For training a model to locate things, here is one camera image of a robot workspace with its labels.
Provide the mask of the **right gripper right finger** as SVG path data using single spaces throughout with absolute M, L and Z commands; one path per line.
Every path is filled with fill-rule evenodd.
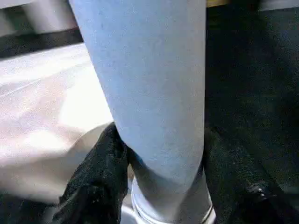
M 218 224 L 297 224 L 299 212 L 237 140 L 205 128 L 203 167 Z

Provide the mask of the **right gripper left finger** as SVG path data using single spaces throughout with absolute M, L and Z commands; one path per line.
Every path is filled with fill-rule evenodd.
M 57 207 L 58 224 L 118 224 L 128 192 L 128 153 L 109 124 L 77 167 Z

